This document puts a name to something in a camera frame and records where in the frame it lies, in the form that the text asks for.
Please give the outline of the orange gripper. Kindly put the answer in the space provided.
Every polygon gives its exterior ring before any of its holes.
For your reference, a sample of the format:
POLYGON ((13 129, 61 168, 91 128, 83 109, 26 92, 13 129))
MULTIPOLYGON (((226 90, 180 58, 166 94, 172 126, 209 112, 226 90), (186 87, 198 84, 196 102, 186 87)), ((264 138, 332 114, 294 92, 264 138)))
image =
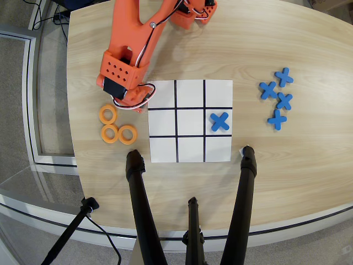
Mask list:
POLYGON ((148 102, 156 93, 156 86, 152 83, 139 84, 136 88, 127 90, 123 99, 112 97, 113 104, 122 110, 133 110, 143 113, 148 102))

